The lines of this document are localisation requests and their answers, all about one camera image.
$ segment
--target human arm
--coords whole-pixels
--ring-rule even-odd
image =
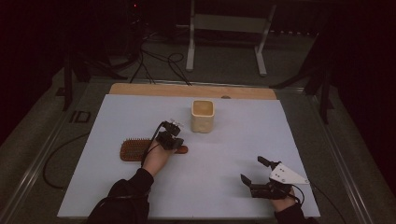
[[[154,176],[174,153],[174,150],[164,150],[155,140],[150,148],[152,150],[142,168],[131,179],[122,179],[113,185],[108,196],[92,210],[88,224],[147,222],[149,190],[154,183]]]
[[[293,189],[291,189],[290,195],[294,196]],[[290,196],[285,199],[270,200],[270,202],[275,209],[278,224],[318,224],[312,217],[305,218],[301,205]]]

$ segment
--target dark floor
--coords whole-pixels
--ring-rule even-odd
[[[207,38],[198,39],[194,71],[190,73],[184,69],[188,49],[185,39],[172,42],[159,40],[158,36],[153,36],[143,45],[143,49],[165,57],[172,53],[184,55],[184,59],[177,64],[193,85],[242,85],[259,88],[268,88],[296,75],[314,41],[306,36],[269,35],[263,52],[268,76],[260,77],[254,58],[254,43],[246,40],[238,40],[235,45],[234,41],[224,44]],[[183,84],[168,63],[145,55],[144,64],[147,71],[141,69],[134,82],[148,82],[147,77],[150,75],[158,83]],[[122,76],[129,78],[124,82],[130,81],[137,66],[138,63],[120,71]],[[48,163],[47,177],[55,185],[67,186],[84,148],[86,136],[81,135],[90,131],[103,97],[115,82],[118,81],[99,74],[89,83],[75,82],[74,103],[68,111],[62,112],[64,98],[55,96],[55,92],[63,85],[63,70],[54,77],[52,87],[1,146],[1,223],[83,222],[56,217],[65,189],[50,187],[43,180],[41,172],[45,159],[51,151],[59,148]],[[318,221],[321,224],[342,223],[341,216],[336,212],[338,209],[346,223],[350,224],[396,223],[394,196],[339,100],[337,89],[331,89],[333,108],[328,110],[329,125],[324,125],[318,116],[317,98],[302,93],[305,83],[306,80],[301,80],[286,89],[276,90],[276,96],[284,106],[308,178],[326,195],[314,189],[321,213]],[[69,123],[74,110],[90,111],[90,122]],[[180,223],[195,222],[275,223],[272,219],[183,220]]]

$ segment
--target black sleeve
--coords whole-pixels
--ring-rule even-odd
[[[152,175],[144,169],[138,169],[130,180],[119,180],[107,198],[93,208],[87,223],[146,223],[149,190],[153,183]]]
[[[301,206],[297,203],[281,212],[275,212],[275,217],[278,224],[318,224],[312,217],[305,218]]]

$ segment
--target white table surface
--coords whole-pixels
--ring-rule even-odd
[[[184,125],[178,137],[189,152],[173,155],[157,174],[148,197],[151,219],[255,219],[274,216],[268,200],[253,199],[240,174],[255,184],[269,181],[271,169],[258,156],[282,161],[307,177],[278,100],[210,99],[215,103],[211,133],[190,130],[191,97],[107,95],[92,127],[58,217],[87,217],[119,179],[129,179],[140,162],[120,159],[127,138],[150,138],[164,120]],[[309,185],[307,217],[319,217]]]

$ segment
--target white metal bar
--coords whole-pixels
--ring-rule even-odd
[[[192,72],[192,70],[194,69],[194,55],[195,55],[194,30],[195,30],[195,1],[191,0],[190,44],[189,44],[189,52],[187,53],[187,64],[186,64],[186,70],[188,72]]]

